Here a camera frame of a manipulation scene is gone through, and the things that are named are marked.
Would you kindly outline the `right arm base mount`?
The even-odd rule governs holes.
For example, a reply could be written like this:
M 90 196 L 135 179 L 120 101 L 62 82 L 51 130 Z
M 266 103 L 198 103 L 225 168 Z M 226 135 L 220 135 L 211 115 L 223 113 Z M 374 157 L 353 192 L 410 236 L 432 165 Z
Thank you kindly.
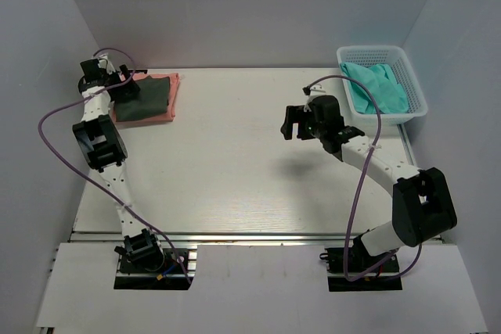
M 319 255 L 319 259 L 326 264 L 328 290 L 330 292 L 353 293 L 402 290 L 401 278 L 395 278 L 395 275 L 400 272 L 398 258 L 395 255 L 354 282 L 349 282 L 344 277 L 343 256 L 343 247 L 325 248 Z M 351 277 L 356 276 L 383 260 L 385 256 L 386 254 L 383 253 L 372 257 L 368 253 L 363 253 L 359 246 L 351 246 L 348 250 L 348 273 Z

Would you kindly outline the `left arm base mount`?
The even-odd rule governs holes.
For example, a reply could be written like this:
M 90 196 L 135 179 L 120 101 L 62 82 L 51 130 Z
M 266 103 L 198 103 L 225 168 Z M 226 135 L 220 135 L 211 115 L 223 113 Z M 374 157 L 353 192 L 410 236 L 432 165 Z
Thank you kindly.
M 193 250 L 164 247 L 154 234 L 142 234 L 124 239 L 116 246 L 118 254 L 114 279 L 116 290 L 187 290 L 195 273 Z

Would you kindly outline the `dark grey t-shirt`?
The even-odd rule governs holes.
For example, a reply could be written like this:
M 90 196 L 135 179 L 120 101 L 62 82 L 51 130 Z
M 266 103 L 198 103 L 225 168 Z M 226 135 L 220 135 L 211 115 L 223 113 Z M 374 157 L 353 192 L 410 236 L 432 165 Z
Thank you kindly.
M 132 99 L 114 103 L 117 122 L 136 122 L 166 114 L 171 81 L 169 77 L 147 76 L 136 81 L 139 93 Z

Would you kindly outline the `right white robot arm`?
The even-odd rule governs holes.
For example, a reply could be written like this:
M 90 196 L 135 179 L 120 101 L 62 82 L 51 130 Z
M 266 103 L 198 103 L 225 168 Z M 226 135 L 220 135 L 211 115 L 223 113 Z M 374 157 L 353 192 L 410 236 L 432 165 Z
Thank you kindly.
M 391 196 L 390 221 L 357 236 L 349 251 L 362 270 L 374 269 L 384 253 L 418 246 L 456 227 L 445 175 L 436 167 L 422 170 L 378 149 L 363 131 L 345 124 L 332 95 L 287 106 L 280 131 L 286 140 L 318 139 L 329 154 L 365 173 Z

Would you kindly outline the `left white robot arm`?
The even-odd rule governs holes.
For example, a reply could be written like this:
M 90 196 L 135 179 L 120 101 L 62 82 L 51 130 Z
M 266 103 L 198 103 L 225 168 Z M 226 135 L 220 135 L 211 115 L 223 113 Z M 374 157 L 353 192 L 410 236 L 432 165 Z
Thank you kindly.
M 72 127 L 77 143 L 91 169 L 103 180 L 105 192 L 116 201 L 124 245 L 116 252 L 131 263 L 140 262 L 147 270 L 164 265 L 165 251 L 149 225 L 132 213 L 123 140 L 110 115 L 112 102 L 136 99 L 139 86 L 126 65 L 115 69 L 106 53 L 81 63 L 84 76 L 78 90 L 85 100 L 81 121 Z

